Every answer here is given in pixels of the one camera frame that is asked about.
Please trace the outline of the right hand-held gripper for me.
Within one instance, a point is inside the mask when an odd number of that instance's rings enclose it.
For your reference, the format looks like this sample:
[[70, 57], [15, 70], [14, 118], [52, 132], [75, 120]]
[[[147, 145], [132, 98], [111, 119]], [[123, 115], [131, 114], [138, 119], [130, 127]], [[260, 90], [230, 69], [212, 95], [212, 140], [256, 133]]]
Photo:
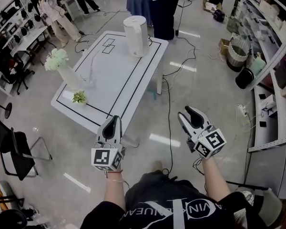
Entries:
[[[209, 159], [217, 154], [227, 143], [219, 128], [210, 125], [207, 115], [197, 108], [186, 106], [189, 120], [183, 113], [178, 112], [177, 117], [183, 130], [192, 135], [187, 140], [190, 151], [197, 152], [202, 159]], [[194, 134], [194, 129], [204, 128], [199, 134]]]

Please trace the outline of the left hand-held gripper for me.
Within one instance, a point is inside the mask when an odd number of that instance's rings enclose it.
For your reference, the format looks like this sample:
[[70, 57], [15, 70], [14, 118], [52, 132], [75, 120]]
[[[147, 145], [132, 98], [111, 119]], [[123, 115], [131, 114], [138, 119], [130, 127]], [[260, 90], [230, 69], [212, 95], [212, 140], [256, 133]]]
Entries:
[[122, 121], [114, 115], [99, 127], [94, 147], [91, 149], [91, 165], [105, 172], [119, 172], [124, 157], [121, 144]]

